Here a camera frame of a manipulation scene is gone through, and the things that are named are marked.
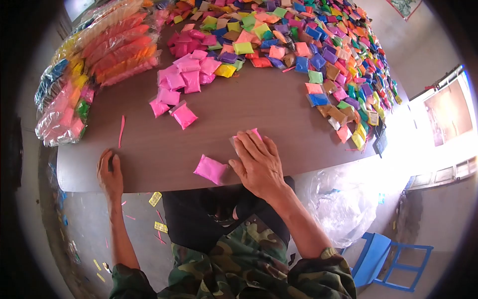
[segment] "table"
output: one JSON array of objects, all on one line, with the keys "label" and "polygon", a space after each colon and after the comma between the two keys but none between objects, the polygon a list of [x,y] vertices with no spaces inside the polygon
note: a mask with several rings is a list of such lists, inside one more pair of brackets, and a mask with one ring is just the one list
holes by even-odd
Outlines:
[{"label": "table", "polygon": [[[173,30],[183,26],[184,22],[163,29],[161,69],[174,61],[165,42]],[[157,94],[157,70],[103,88],[95,96],[83,138],[58,148],[57,176],[63,191],[101,191],[96,164],[105,148],[113,149],[121,159],[125,193],[213,187],[211,181],[193,174],[201,155],[227,164],[237,158],[229,138],[238,130],[252,128],[275,141],[286,176],[375,154],[373,139],[363,154],[346,150],[356,148],[352,140],[342,144],[327,119],[310,107],[305,96],[307,74],[254,68],[247,61],[238,77],[217,77],[202,85],[202,92],[181,94],[181,100],[186,100],[198,117],[182,130],[168,113],[155,119],[148,104]],[[398,89],[405,102],[400,83]],[[122,115],[126,122],[118,149]],[[355,123],[349,126],[353,132]],[[240,180],[230,169],[224,182],[229,185]]]}]

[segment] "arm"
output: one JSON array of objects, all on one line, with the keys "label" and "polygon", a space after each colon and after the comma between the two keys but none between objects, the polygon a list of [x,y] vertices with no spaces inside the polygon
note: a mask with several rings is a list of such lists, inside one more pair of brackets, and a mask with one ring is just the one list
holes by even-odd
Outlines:
[{"label": "arm", "polygon": [[293,190],[284,182],[282,165],[275,143],[263,141],[251,131],[238,132],[234,146],[240,160],[229,164],[242,184],[269,203],[291,232],[303,258],[317,258],[332,247],[324,231],[305,210]]},{"label": "arm", "polygon": [[123,194],[123,176],[120,168],[120,158],[113,157],[113,171],[108,171],[108,161],[113,152],[106,149],[97,165],[98,182],[106,196],[109,214],[109,232],[111,235],[111,260],[113,265],[123,264],[132,269],[140,269],[134,253],[121,210]]}]

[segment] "large plastic bag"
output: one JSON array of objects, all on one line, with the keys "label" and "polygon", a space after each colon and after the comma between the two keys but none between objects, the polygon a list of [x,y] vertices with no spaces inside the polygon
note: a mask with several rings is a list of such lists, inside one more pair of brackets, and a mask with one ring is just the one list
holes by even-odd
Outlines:
[{"label": "large plastic bag", "polygon": [[374,185],[360,183],[360,172],[353,174],[349,170],[321,170],[312,177],[306,191],[310,214],[335,248],[350,246],[367,231],[379,203]]}]

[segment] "blue chair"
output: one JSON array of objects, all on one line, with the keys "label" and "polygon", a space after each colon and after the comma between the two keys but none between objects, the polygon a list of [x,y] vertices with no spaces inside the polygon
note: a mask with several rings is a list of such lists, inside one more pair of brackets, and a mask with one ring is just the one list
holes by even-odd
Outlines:
[{"label": "blue chair", "polygon": [[[406,292],[414,292],[418,280],[420,279],[420,276],[422,276],[423,270],[425,269],[426,263],[428,262],[428,258],[432,253],[433,246],[409,245],[392,242],[389,238],[379,233],[365,233],[363,234],[362,239],[365,239],[367,241],[362,252],[360,253],[360,256],[358,257],[359,259],[355,264],[355,267],[351,268],[352,277],[355,281],[355,286],[361,287],[374,282],[389,288],[394,288]],[[393,257],[392,263],[390,265],[389,270],[387,271],[387,274],[385,275],[383,280],[380,280],[377,278],[377,276],[379,275],[379,272],[382,269],[383,264],[385,263],[385,259],[387,258],[388,253],[390,251],[390,247],[392,245],[397,246],[397,252]],[[426,250],[425,258],[420,267],[397,263],[398,258],[400,256],[400,251],[403,248]],[[416,272],[417,274],[412,285],[408,288],[387,282],[387,279],[390,277],[390,274],[393,269]]]}]

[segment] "poster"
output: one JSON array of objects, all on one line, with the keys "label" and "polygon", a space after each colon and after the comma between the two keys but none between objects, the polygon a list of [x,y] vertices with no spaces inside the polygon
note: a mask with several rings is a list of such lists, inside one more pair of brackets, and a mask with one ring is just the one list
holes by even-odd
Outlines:
[{"label": "poster", "polygon": [[387,0],[387,2],[395,8],[405,21],[408,21],[420,6],[422,0]]}]

